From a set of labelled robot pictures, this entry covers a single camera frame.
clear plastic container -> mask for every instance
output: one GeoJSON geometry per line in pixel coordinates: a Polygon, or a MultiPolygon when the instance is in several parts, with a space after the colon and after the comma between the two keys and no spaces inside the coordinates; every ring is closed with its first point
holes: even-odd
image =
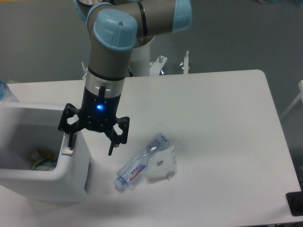
{"type": "Polygon", "coordinates": [[[148,160],[152,154],[170,147],[170,142],[161,132],[157,133],[152,141],[133,156],[118,172],[118,178],[114,180],[119,189],[132,188],[144,175],[148,160]]]}
{"type": "Polygon", "coordinates": [[[18,102],[7,84],[0,80],[0,101],[18,102]]]}

